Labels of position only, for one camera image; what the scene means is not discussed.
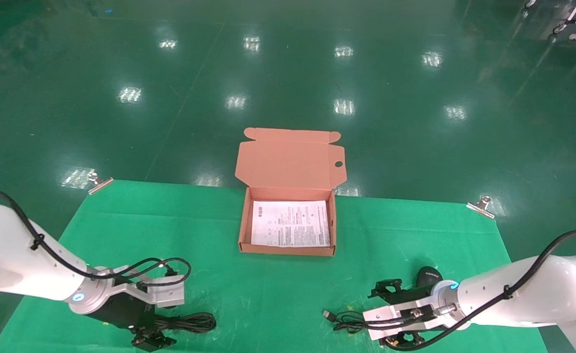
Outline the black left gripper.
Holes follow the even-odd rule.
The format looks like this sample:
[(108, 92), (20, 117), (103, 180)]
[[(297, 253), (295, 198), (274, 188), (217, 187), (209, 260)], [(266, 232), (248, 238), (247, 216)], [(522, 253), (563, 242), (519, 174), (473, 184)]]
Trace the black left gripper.
[(142, 351), (154, 352), (176, 344), (176, 340), (167, 337), (162, 329), (156, 326), (155, 306), (140, 299), (120, 293), (109, 297), (97, 310), (88, 314), (91, 319), (109, 323), (112, 326), (141, 332), (131, 344)]

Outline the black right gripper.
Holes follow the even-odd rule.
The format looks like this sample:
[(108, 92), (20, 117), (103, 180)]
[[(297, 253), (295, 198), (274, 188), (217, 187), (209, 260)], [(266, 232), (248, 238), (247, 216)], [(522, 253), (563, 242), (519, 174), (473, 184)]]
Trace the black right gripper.
[[(378, 281), (368, 296), (368, 299), (380, 298), (389, 299), (390, 305), (411, 303), (422, 299), (427, 299), (433, 295), (437, 283), (432, 283), (420, 287), (413, 287), (409, 290), (402, 288), (402, 280), (389, 279)], [(417, 332), (400, 332), (395, 335), (384, 337), (380, 340), (380, 346), (393, 351), (413, 351), (419, 349), (426, 340)]]

